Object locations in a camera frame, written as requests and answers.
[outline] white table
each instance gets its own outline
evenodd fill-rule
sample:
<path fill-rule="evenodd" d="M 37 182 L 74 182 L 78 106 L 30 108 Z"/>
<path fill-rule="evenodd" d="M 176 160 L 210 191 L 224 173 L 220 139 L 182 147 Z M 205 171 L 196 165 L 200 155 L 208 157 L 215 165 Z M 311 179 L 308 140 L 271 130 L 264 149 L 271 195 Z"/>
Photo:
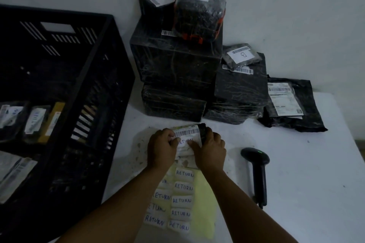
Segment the white table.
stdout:
<path fill-rule="evenodd" d="M 226 141 L 225 171 L 252 195 L 252 170 L 240 150 L 255 147 L 266 152 L 267 206 L 272 218 L 299 242 L 364 242 L 365 165 L 333 96 L 315 93 L 325 133 L 299 133 L 266 128 L 249 119 L 229 125 L 203 119 Z M 104 193 L 108 199 L 146 166 L 149 137 L 157 130 L 190 122 L 146 116 L 136 83 L 121 128 Z M 171 231 L 143 225 L 136 242 L 202 242 Z M 221 212 L 214 241 L 231 242 Z"/>

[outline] person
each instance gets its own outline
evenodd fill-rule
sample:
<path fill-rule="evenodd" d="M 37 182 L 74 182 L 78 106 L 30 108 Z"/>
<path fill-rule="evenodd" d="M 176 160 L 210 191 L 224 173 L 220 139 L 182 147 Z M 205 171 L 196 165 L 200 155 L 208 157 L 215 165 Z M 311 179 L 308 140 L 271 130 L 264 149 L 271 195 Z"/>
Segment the person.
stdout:
<path fill-rule="evenodd" d="M 154 191 L 175 161 L 180 139 L 173 139 L 174 135 L 170 129 L 153 134 L 147 148 L 147 167 L 70 228 L 57 243 L 134 242 Z M 196 165 L 216 196 L 234 243 L 297 242 L 223 171 L 226 149 L 219 134 L 207 128 L 207 137 L 201 148 L 194 141 L 189 141 L 189 145 L 194 151 Z"/>

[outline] white wall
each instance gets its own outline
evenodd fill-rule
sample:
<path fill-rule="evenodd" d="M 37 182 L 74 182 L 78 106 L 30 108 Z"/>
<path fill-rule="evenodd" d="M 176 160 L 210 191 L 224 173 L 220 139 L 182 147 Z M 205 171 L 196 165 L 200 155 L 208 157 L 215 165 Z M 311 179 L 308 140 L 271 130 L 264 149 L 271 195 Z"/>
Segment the white wall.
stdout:
<path fill-rule="evenodd" d="M 265 53 L 273 77 L 330 92 L 365 139 L 365 0 L 227 0 L 224 43 Z"/>

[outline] person's left hand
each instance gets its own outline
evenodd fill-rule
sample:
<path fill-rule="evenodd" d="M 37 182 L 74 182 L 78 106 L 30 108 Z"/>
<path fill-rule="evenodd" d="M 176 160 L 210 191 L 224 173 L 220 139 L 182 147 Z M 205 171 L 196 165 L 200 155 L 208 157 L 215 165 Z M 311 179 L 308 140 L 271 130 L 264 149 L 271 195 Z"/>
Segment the person's left hand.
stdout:
<path fill-rule="evenodd" d="M 153 134 L 147 147 L 147 167 L 158 169 L 166 174 L 174 163 L 176 148 L 180 138 L 171 139 L 175 136 L 170 129 L 158 130 Z"/>

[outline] hand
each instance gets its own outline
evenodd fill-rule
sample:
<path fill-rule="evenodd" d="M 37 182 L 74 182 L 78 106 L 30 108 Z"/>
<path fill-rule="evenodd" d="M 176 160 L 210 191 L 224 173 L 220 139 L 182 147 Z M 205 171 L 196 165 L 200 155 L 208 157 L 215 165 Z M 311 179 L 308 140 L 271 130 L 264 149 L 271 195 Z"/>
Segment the hand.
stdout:
<path fill-rule="evenodd" d="M 207 127 L 207 138 L 200 148 L 195 141 L 188 141 L 193 149 L 196 166 L 205 173 L 223 171 L 223 164 L 226 158 L 225 141 L 221 140 L 221 135 L 214 133 Z"/>
<path fill-rule="evenodd" d="M 174 163 L 176 148 L 180 138 L 171 139 L 175 136 L 170 129 L 158 130 L 153 134 L 147 147 L 147 167 L 161 170 L 166 174 Z"/>

